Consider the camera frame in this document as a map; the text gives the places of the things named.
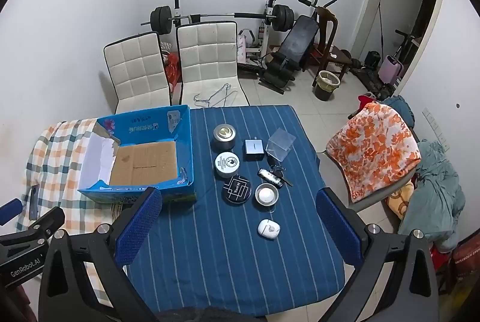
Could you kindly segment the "blue striped tablecloth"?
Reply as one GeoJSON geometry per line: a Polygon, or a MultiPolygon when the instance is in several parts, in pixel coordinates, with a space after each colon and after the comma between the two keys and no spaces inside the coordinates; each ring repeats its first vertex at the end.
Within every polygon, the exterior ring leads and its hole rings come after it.
{"type": "Polygon", "coordinates": [[[171,203],[128,267],[133,286],[154,312],[209,306],[248,315],[270,315],[315,303],[344,286],[343,261],[317,214],[323,188],[319,159],[295,110],[287,105],[194,109],[195,202],[171,203]],[[283,161],[293,187],[263,208],[254,198],[242,205],[221,196],[212,133],[227,123],[237,132],[234,153],[246,139],[267,141],[278,128],[296,137],[283,161]],[[281,226],[269,240],[257,233],[261,220],[281,226]]]}

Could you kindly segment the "teal clothes pile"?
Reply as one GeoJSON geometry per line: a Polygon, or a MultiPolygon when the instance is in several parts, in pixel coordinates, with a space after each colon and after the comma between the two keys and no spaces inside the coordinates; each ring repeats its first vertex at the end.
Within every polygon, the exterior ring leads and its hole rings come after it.
{"type": "Polygon", "coordinates": [[[419,229],[429,244],[449,253],[459,243],[457,225],[465,207],[460,178],[439,142],[423,140],[418,148],[422,160],[416,166],[416,188],[398,233],[419,229]]]}

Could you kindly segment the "clear acrylic box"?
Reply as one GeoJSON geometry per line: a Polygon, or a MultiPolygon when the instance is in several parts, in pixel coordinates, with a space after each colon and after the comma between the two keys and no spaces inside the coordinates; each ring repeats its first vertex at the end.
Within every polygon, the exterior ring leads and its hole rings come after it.
{"type": "Polygon", "coordinates": [[[266,153],[278,162],[283,162],[290,153],[296,137],[282,128],[268,139],[266,153]]]}

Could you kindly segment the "trash bin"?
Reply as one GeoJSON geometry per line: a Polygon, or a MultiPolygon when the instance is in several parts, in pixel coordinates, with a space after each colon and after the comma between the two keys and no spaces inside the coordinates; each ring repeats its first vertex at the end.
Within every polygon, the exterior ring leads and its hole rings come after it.
{"type": "Polygon", "coordinates": [[[341,81],[334,73],[321,70],[314,81],[313,93],[320,101],[329,101],[331,95],[339,87],[341,81]]]}

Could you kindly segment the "blue cardboard milk box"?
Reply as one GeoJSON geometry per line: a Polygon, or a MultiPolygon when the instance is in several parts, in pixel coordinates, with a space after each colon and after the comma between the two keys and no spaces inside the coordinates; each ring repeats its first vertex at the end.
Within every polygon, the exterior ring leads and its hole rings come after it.
{"type": "Polygon", "coordinates": [[[196,199],[191,109],[124,112],[96,120],[78,191],[96,203],[133,203],[147,188],[167,203],[196,199]]]}

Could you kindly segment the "brown wooden chair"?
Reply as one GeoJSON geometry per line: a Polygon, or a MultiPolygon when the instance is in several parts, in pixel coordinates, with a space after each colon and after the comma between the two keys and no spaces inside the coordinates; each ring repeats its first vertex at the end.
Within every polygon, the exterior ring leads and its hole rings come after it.
{"type": "Polygon", "coordinates": [[[313,78],[312,87],[317,84],[320,71],[326,70],[329,63],[340,64],[341,71],[337,73],[339,80],[347,70],[353,66],[349,53],[345,53],[334,45],[335,34],[338,28],[338,19],[325,7],[315,7],[314,14],[319,29],[320,39],[317,45],[312,44],[310,56],[319,64],[316,75],[313,78]]]}

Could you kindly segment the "white round tin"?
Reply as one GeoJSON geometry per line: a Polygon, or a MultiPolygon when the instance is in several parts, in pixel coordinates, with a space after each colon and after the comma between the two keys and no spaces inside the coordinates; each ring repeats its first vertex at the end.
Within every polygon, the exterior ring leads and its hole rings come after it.
{"type": "Polygon", "coordinates": [[[223,178],[230,178],[238,174],[240,168],[239,157],[235,153],[225,151],[219,153],[214,161],[216,173],[223,178]]]}

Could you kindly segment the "red cloth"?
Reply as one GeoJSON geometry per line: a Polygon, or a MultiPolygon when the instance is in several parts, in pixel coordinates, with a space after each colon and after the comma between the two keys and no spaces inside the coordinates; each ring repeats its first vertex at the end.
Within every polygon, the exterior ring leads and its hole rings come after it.
{"type": "Polygon", "coordinates": [[[358,97],[358,100],[360,102],[359,104],[359,110],[361,111],[368,103],[371,103],[374,101],[374,98],[369,97],[367,95],[360,95],[358,97]]]}

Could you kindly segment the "key bunch with fob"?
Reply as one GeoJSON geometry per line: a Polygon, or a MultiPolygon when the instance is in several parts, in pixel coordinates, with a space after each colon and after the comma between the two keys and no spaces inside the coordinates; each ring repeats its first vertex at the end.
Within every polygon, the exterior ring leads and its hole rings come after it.
{"type": "Polygon", "coordinates": [[[281,189],[284,185],[293,187],[293,184],[285,178],[285,168],[281,165],[274,165],[270,170],[260,168],[257,175],[268,183],[281,189]]]}

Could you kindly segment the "orange floral cloth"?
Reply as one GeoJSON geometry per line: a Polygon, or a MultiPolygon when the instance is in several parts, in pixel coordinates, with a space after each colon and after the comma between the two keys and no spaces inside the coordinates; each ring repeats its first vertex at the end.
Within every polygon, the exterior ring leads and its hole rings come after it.
{"type": "Polygon", "coordinates": [[[352,117],[326,144],[326,153],[341,168],[353,203],[394,185],[422,159],[400,114],[378,102],[352,117]]]}

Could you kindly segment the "right white leather chair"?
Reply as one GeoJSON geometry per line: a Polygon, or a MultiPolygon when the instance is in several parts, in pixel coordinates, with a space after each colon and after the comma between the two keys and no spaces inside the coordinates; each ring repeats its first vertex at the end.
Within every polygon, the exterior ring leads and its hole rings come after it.
{"type": "Polygon", "coordinates": [[[182,25],[176,29],[181,66],[180,103],[191,108],[193,96],[230,83],[238,91],[233,106],[249,104],[238,76],[238,26],[231,20],[182,25]]]}

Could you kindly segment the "pink suitcase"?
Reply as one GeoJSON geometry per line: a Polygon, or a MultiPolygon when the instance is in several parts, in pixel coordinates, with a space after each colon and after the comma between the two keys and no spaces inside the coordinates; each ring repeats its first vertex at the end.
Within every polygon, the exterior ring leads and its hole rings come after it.
{"type": "Polygon", "coordinates": [[[404,67],[393,56],[386,56],[378,70],[378,76],[384,84],[394,85],[400,78],[404,67]]]}

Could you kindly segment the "white earbuds case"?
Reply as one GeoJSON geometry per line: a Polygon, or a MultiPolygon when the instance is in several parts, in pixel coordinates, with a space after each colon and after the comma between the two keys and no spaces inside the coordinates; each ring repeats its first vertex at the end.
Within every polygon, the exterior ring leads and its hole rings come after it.
{"type": "Polygon", "coordinates": [[[266,239],[274,240],[278,237],[281,226],[273,220],[263,219],[257,227],[257,233],[266,239]]]}

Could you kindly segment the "grey Pisen power bank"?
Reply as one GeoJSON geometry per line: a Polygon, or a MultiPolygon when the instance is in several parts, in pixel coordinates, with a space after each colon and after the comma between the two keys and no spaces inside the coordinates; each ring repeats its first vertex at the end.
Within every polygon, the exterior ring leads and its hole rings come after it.
{"type": "Polygon", "coordinates": [[[261,139],[246,139],[244,141],[245,159],[250,161],[260,161],[264,159],[264,144],[261,139]]]}

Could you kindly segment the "black round patterned tin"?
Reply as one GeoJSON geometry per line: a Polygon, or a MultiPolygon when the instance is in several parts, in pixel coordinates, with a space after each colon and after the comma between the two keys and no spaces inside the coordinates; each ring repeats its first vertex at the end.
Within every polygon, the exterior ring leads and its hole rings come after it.
{"type": "Polygon", "coordinates": [[[242,205],[251,196],[251,182],[240,175],[232,176],[224,182],[221,196],[228,204],[242,205]]]}

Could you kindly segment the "steel lidded tin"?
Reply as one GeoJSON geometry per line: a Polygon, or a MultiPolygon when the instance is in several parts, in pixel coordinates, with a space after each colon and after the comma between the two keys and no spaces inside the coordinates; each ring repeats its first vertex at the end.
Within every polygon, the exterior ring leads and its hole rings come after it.
{"type": "Polygon", "coordinates": [[[213,145],[217,151],[231,151],[236,142],[236,129],[230,124],[220,124],[213,130],[213,145]]]}

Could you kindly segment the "red plastic bag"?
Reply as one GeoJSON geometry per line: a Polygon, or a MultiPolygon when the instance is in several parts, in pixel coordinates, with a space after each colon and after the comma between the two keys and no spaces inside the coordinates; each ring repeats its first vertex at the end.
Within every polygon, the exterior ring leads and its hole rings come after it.
{"type": "Polygon", "coordinates": [[[170,52],[165,60],[165,73],[168,83],[175,87],[181,77],[181,67],[179,56],[176,51],[170,52]]]}

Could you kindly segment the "orange plaid cloth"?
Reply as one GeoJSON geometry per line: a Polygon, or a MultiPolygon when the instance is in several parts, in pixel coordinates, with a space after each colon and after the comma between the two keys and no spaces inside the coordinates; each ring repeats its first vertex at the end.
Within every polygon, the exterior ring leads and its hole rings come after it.
{"type": "Polygon", "coordinates": [[[34,219],[58,206],[65,215],[68,234],[91,233],[101,224],[111,224],[120,214],[120,204],[100,204],[78,191],[80,170],[86,156],[95,119],[58,122],[38,137],[24,173],[24,209],[16,220],[16,231],[24,231],[34,219]]]}

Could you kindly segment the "left white leather chair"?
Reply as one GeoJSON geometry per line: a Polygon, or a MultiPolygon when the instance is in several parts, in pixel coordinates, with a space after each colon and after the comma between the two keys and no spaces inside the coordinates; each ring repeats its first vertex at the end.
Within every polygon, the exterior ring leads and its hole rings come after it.
{"type": "Polygon", "coordinates": [[[103,48],[118,103],[116,113],[172,104],[159,35],[147,32],[103,48]]]}

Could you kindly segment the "black weight bench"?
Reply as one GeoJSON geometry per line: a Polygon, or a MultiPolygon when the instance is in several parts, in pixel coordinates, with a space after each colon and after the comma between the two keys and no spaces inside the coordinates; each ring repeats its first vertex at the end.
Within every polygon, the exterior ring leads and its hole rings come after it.
{"type": "Polygon", "coordinates": [[[272,60],[259,74],[259,83],[277,92],[285,93],[295,73],[301,69],[301,62],[310,48],[318,31],[318,22],[312,17],[301,15],[277,51],[271,54],[272,60]]]}

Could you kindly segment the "white leather chair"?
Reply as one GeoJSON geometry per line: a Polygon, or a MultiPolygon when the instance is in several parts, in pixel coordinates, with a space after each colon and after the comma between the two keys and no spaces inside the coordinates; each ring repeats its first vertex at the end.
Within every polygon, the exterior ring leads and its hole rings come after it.
{"type": "Polygon", "coordinates": [[[249,104],[238,76],[238,26],[231,20],[182,25],[176,29],[181,66],[180,103],[191,108],[193,96],[230,83],[238,91],[233,106],[249,104]]]}
{"type": "Polygon", "coordinates": [[[147,32],[103,48],[118,103],[116,113],[172,104],[159,35],[147,32]]]}

